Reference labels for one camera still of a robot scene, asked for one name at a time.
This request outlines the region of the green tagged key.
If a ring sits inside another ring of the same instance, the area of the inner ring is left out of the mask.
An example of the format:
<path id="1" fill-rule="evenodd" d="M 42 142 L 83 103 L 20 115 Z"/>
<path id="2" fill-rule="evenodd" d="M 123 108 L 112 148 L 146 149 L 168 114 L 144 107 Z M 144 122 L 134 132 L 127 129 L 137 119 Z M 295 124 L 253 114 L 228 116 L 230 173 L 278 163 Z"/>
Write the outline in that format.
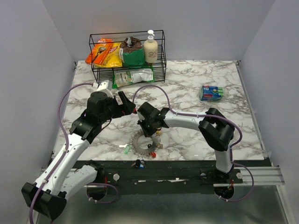
<path id="1" fill-rule="evenodd" d="M 123 149 L 124 154 L 128 154 L 128 152 L 131 150 L 131 146 L 129 144 L 119 145 L 119 147 Z"/>

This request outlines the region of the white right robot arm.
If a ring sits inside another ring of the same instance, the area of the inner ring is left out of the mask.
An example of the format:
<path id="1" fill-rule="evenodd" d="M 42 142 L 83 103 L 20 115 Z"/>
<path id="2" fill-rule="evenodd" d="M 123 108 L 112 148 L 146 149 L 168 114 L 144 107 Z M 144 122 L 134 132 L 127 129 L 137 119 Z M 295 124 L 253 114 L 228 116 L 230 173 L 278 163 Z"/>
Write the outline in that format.
<path id="1" fill-rule="evenodd" d="M 207 144 L 214 149 L 216 158 L 215 178 L 221 183 L 232 177 L 231 153 L 229 144 L 234 136 L 235 127 L 217 109 L 192 114 L 190 112 L 173 112 L 164 107 L 158 110 L 145 102 L 135 110 L 138 125 L 146 137 L 152 136 L 160 128 L 181 127 L 200 131 Z"/>

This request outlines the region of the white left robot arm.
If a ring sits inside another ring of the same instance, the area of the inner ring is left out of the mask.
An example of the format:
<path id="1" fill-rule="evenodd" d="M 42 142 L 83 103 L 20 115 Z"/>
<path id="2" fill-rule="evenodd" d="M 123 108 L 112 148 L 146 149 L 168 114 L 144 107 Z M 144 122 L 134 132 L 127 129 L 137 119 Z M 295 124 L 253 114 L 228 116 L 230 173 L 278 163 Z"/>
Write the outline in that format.
<path id="1" fill-rule="evenodd" d="M 88 98 L 87 108 L 73 122 L 65 145 L 55 159 L 34 183 L 24 184 L 21 192 L 29 207 L 30 223 L 34 222 L 33 211 L 55 220 L 63 212 L 68 199 L 81 188 L 103 181 L 103 172 L 90 165 L 84 165 L 72 177 L 68 174 L 79 156 L 104 129 L 104 123 L 134 112 L 135 104 L 122 91 L 118 94 L 121 105 L 108 90 L 93 92 Z"/>

